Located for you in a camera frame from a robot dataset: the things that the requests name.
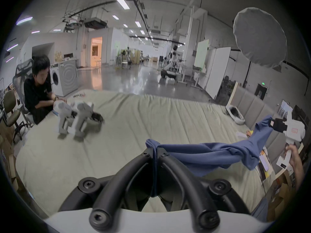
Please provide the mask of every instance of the white partition board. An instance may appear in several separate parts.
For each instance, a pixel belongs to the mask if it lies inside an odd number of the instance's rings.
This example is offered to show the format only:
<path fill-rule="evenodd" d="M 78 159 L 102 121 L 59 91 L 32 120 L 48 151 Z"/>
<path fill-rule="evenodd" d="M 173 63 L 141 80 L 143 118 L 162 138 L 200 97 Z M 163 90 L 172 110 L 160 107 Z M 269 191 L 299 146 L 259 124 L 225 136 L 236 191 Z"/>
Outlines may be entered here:
<path fill-rule="evenodd" d="M 207 48 L 208 48 L 208 39 L 205 41 L 200 41 L 197 44 L 194 66 L 200 67 L 201 70 L 203 69 L 203 66 L 205 64 Z"/>
<path fill-rule="evenodd" d="M 224 78 L 231 48 L 216 49 L 211 74 L 206 85 L 206 92 L 215 99 Z"/>
<path fill-rule="evenodd" d="M 212 69 L 215 53 L 216 53 L 216 49 L 209 49 L 207 51 L 206 60 L 205 60 L 206 73 L 205 73 L 205 76 L 203 76 L 203 74 L 200 75 L 199 81 L 197 83 L 203 89 L 205 89 L 205 86 L 206 86 L 206 84 L 208 82 L 208 78 L 209 78 L 210 73 L 211 73 L 211 69 Z"/>

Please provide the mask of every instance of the white robot dog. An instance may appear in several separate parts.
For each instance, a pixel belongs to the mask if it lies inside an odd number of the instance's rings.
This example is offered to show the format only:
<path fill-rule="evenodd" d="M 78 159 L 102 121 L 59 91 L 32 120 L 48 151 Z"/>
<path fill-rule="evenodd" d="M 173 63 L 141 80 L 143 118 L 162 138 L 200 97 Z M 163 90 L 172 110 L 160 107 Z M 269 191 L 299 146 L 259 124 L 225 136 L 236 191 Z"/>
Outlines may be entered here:
<path fill-rule="evenodd" d="M 83 101 L 75 101 L 71 105 L 64 101 L 57 101 L 54 104 L 54 111 L 58 113 L 58 126 L 56 131 L 60 134 L 73 134 L 77 137 L 84 137 L 83 132 L 87 123 L 100 124 L 103 117 L 93 112 L 93 103 L 85 103 Z"/>

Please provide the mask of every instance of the upholstered headboard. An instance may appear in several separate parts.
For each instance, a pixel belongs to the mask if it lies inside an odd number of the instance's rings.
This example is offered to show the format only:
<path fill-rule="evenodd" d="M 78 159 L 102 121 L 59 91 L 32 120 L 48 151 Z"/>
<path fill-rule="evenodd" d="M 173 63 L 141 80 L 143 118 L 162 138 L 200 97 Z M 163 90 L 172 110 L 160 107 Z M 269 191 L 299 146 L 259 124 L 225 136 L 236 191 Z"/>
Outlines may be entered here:
<path fill-rule="evenodd" d="M 280 118 L 273 109 L 266 105 L 260 98 L 239 86 L 239 83 L 235 83 L 235 88 L 228 104 L 236 106 L 239 109 L 244 116 L 246 126 L 251 130 L 255 128 L 256 122 L 260 122 L 267 115 L 271 115 L 273 118 Z M 265 145 L 275 173 L 278 173 L 282 169 L 276 162 L 280 155 L 284 155 L 285 140 L 286 137 L 283 133 L 272 131 Z"/>

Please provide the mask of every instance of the office chair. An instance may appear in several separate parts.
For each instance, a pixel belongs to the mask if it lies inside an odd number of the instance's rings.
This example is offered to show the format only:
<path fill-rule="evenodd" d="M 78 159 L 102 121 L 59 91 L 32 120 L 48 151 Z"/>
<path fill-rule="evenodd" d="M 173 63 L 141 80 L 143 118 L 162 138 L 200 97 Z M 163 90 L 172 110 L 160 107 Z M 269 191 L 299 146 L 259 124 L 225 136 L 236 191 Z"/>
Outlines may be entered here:
<path fill-rule="evenodd" d="M 15 94 L 13 90 L 8 91 L 3 99 L 3 106 L 4 106 L 4 111 L 5 113 L 9 113 L 11 112 L 12 114 L 7 118 L 6 120 L 6 124 L 8 127 L 11 127 L 15 124 L 16 128 L 15 128 L 15 133 L 13 136 L 13 143 L 15 144 L 15 136 L 17 134 L 19 134 L 20 140 L 22 140 L 21 137 L 21 128 L 22 127 L 27 127 L 28 128 L 28 124 L 24 123 L 24 121 L 22 121 L 20 123 L 20 125 L 18 125 L 17 120 L 19 118 L 19 116 L 21 115 L 21 111 L 20 109 L 16 109 L 15 111 L 13 111 L 14 107 L 16 105 L 16 98 L 15 98 Z"/>
<path fill-rule="evenodd" d="M 34 124 L 34 119 L 32 114 L 25 107 L 25 94 L 24 94 L 24 82 L 26 79 L 32 77 L 32 66 L 34 61 L 29 59 L 21 64 L 18 64 L 16 67 L 15 76 L 13 77 L 13 85 L 16 89 L 16 92 L 20 98 L 20 111 L 23 115 L 26 123 L 32 127 Z"/>

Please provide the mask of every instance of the olive green chair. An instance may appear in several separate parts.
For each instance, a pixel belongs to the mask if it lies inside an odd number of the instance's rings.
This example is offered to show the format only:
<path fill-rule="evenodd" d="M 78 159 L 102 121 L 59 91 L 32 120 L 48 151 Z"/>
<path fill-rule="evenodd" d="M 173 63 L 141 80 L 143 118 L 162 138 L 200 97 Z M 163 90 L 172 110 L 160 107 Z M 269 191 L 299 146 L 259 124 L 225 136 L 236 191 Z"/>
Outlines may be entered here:
<path fill-rule="evenodd" d="M 22 121 L 19 125 L 17 123 L 17 120 L 18 120 L 19 116 L 21 115 L 21 111 L 19 109 L 16 109 L 15 111 L 13 111 L 13 109 L 16 106 L 16 98 L 15 98 L 14 91 L 10 90 L 4 95 L 3 106 L 4 106 L 4 111 L 6 114 L 11 112 L 11 115 L 9 117 L 7 117 L 7 119 L 6 119 L 6 124 L 8 127 L 15 125 L 15 133 L 13 136 L 13 143 L 15 144 L 15 140 L 14 140 L 15 136 L 18 134 L 20 140 L 22 140 L 21 128 L 22 127 L 28 128 L 28 125 L 26 123 L 24 123 L 24 121 Z"/>

